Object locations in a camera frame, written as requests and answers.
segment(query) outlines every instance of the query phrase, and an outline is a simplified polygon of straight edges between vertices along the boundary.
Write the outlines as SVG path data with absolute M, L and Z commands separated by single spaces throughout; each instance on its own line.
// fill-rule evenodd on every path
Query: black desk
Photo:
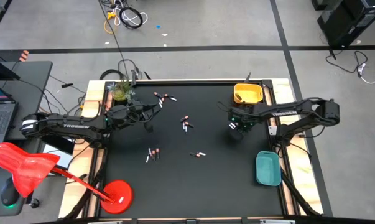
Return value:
M 15 62 L 6 62 L 5 66 L 12 68 Z M 44 89 L 52 69 L 52 62 L 22 62 L 14 67 L 14 72 L 18 74 L 21 80 L 30 82 Z M 20 145 L 25 151 L 29 153 L 37 153 L 41 147 L 39 139 L 28 140 L 21 135 L 19 127 L 21 126 L 21 119 L 28 114 L 36 113 L 39 108 L 42 93 L 26 83 L 18 81 L 7 81 L 4 90 L 11 94 L 12 97 L 19 102 L 17 113 L 13 122 L 13 128 L 6 141 L 14 142 Z M 21 212 L 25 199 L 20 199 L 11 207 L 5 207 L 1 202 L 1 189 L 5 181 L 11 177 L 11 174 L 0 168 L 0 216 L 18 215 Z
M 243 141 L 228 137 L 227 113 L 217 101 L 231 103 L 236 82 L 200 85 L 137 84 L 145 103 L 158 101 L 153 92 L 175 95 L 165 100 L 149 134 L 142 124 L 111 134 L 105 184 L 121 179 L 134 191 L 132 206 L 119 215 L 100 211 L 101 218 L 207 218 L 282 215 L 279 187 L 257 183 L 255 159 L 270 151 L 267 124 L 257 124 Z M 189 115 L 186 135 L 180 118 Z M 147 148 L 160 148 L 160 160 L 146 164 Z M 190 152 L 204 152 L 201 158 Z

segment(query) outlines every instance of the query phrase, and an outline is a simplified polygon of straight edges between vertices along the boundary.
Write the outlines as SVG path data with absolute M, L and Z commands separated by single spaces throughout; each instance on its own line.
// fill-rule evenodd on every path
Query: green light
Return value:
M 15 206 L 15 204 L 13 205 L 9 205 L 9 206 L 5 206 L 6 208 L 13 208 Z

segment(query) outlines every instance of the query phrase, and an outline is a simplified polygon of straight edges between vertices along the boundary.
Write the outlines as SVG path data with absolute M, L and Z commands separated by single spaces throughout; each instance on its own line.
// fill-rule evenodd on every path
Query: wooden board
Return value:
M 236 79 L 211 79 L 211 80 L 236 80 Z M 104 85 L 109 80 L 92 80 L 89 82 L 88 90 L 86 92 L 85 105 L 82 110 L 82 115 L 86 117 L 94 117 L 98 110 L 98 101 L 101 102 L 104 94 Z M 144 82 L 155 82 L 155 81 L 175 81 L 175 80 L 144 80 Z M 273 78 L 273 88 L 275 93 L 275 99 L 277 104 L 289 103 L 294 101 L 292 89 L 290 87 L 289 80 L 286 78 Z M 299 116 L 286 116 L 282 117 L 281 123 L 290 124 L 299 119 Z M 306 149 L 306 142 L 303 138 L 294 137 L 292 143 Z M 73 156 L 78 154 L 82 149 L 86 147 L 86 144 L 75 146 Z M 318 194 L 317 185 L 314 178 L 312 165 L 306 152 L 294 147 L 289 146 L 287 148 L 290 166 L 292 169 L 292 175 L 294 184 L 298 188 L 299 192 L 305 198 L 305 200 L 316 210 L 318 213 L 323 213 L 320 196 Z M 93 155 L 92 149 L 87 149 L 83 154 L 79 155 L 70 165 L 70 172 L 75 176 L 82 174 L 89 174 L 90 163 Z M 96 163 L 96 171 L 101 164 L 101 156 L 103 150 L 100 150 L 98 154 L 98 162 Z M 289 214 L 293 214 L 291 196 L 288 188 L 284 186 L 286 201 L 288 206 Z M 77 183 L 68 184 L 65 187 L 62 206 L 60 208 L 59 218 L 67 215 L 71 209 L 79 201 L 80 197 L 85 192 L 85 188 Z M 96 197 L 92 196 L 90 202 L 90 209 L 88 216 L 92 217 L 95 211 Z

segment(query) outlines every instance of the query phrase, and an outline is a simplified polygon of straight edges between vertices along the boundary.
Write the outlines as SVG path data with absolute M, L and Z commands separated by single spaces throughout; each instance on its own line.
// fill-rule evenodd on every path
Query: red object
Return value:
M 116 200 L 115 203 L 100 201 L 102 208 L 110 214 L 120 214 L 125 212 L 132 204 L 132 187 L 123 180 L 114 180 L 110 182 L 104 187 L 104 192 Z
M 108 213 L 119 214 L 131 206 L 133 193 L 127 182 L 115 180 L 106 185 L 104 191 L 98 190 L 68 171 L 55 167 L 59 159 L 57 155 L 29 154 L 11 143 L 0 143 L 0 167 L 12 173 L 14 186 L 23 197 L 28 197 L 50 172 L 56 172 L 84 185 L 102 198 L 101 206 Z
M 0 143 L 0 167 L 12 173 L 16 190 L 28 197 L 55 167 L 60 156 L 29 154 L 11 143 Z

